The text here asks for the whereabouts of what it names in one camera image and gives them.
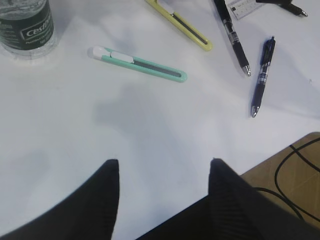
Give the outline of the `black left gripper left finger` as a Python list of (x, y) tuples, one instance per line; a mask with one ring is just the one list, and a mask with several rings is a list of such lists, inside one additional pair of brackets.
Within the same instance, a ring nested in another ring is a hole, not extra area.
[(109, 159), (62, 202), (1, 239), (110, 240), (119, 198), (119, 162)]

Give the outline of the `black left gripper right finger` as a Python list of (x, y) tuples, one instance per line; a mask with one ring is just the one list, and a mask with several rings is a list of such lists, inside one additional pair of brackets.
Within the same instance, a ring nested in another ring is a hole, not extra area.
[(208, 195), (141, 240), (318, 240), (319, 229), (283, 210), (222, 159), (210, 163)]

